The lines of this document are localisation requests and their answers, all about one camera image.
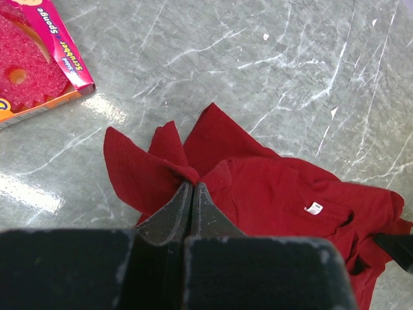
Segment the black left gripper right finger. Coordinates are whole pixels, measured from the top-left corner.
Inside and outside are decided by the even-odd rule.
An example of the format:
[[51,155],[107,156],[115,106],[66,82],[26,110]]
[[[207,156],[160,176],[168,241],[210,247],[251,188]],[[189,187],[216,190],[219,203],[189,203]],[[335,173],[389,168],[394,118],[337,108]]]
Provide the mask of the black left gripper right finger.
[[200,237],[245,237],[214,204],[205,183],[198,183],[192,200],[192,235]]

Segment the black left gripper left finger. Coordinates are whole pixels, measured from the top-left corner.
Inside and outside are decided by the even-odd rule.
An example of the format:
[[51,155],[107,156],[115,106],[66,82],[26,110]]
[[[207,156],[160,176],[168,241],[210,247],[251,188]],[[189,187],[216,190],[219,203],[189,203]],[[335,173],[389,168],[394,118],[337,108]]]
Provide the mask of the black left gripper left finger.
[[188,227],[193,186],[183,182],[172,199],[137,226],[137,234],[150,245],[180,242]]

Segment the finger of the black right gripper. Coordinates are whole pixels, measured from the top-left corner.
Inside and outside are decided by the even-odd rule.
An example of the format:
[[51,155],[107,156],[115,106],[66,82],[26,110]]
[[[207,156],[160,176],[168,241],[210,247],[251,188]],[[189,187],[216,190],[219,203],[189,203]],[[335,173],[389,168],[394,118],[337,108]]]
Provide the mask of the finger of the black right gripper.
[[412,273],[412,235],[377,234],[375,243],[380,246],[404,271]]

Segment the red t-shirt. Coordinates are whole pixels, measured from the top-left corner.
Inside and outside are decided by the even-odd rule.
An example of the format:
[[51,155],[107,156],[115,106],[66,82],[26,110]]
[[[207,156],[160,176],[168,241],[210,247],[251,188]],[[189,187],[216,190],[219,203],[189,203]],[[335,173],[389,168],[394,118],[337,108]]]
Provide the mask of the red t-shirt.
[[187,181],[204,183],[212,201],[252,236],[315,236],[341,253],[360,309],[368,309],[390,256],[377,233],[407,234],[404,199],[379,187],[341,181],[331,172],[262,146],[215,104],[185,141],[174,122],[158,127],[148,150],[114,128],[103,154],[117,196],[146,220]]

